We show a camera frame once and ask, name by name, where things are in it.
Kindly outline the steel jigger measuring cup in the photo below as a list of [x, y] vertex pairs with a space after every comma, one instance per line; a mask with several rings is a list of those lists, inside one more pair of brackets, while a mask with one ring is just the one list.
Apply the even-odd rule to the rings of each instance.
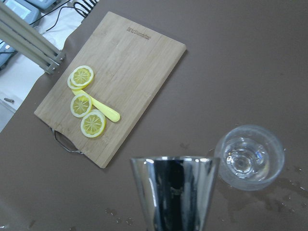
[[149, 231], [201, 231], [219, 158], [158, 156], [130, 160]]

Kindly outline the clear wine glass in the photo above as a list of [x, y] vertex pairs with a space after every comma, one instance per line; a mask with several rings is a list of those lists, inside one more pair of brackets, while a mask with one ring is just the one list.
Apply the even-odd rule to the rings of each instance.
[[257, 125], [242, 125], [226, 133], [217, 143], [218, 175], [229, 186], [259, 191], [272, 184], [285, 163], [280, 140]]

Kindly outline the bamboo cutting board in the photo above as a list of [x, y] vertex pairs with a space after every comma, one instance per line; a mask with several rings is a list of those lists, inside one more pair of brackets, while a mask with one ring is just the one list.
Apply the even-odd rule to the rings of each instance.
[[[87, 158], [105, 168], [169, 76], [186, 46], [108, 12], [35, 110], [50, 128], [66, 136]], [[94, 71], [86, 93], [120, 113], [102, 135], [85, 137], [72, 115], [68, 76], [81, 65]]]

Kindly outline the yellow plastic knife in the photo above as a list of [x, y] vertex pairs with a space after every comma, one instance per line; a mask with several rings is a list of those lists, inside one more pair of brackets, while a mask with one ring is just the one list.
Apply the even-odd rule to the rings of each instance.
[[75, 95], [78, 94], [85, 94], [87, 96], [90, 97], [92, 104], [99, 110], [101, 111], [109, 120], [111, 120], [112, 122], [118, 122], [121, 118], [120, 113], [118, 113], [117, 111], [115, 111], [114, 109], [108, 107], [107, 105], [99, 102], [98, 100], [96, 100], [95, 98], [93, 98], [92, 96], [90, 96], [89, 94], [87, 94], [85, 91], [83, 90], [72, 90], [72, 92]]

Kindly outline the lemon slice upper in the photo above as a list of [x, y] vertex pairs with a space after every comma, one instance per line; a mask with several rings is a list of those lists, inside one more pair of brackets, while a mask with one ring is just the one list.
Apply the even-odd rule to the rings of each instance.
[[98, 109], [93, 109], [82, 118], [80, 129], [84, 136], [95, 138], [103, 133], [105, 125], [105, 115]]

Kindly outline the lemon slice middle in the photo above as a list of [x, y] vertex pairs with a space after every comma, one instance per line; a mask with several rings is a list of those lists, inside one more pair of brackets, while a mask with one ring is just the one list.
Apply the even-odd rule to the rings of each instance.
[[73, 97], [70, 103], [70, 111], [73, 116], [81, 118], [90, 112], [92, 109], [92, 100], [85, 93], [77, 94]]

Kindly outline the blue teach pendant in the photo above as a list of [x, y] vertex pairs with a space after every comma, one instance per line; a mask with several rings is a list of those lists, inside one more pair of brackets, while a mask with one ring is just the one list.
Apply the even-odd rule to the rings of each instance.
[[3, 3], [29, 25], [34, 22], [39, 15], [38, 9], [23, 0], [6, 0]]

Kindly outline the aluminium frame post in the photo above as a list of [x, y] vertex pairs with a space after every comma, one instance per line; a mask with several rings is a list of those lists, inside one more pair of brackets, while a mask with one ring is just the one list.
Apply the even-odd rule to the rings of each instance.
[[38, 31], [26, 23], [4, 3], [0, 4], [0, 39], [52, 74], [65, 58]]

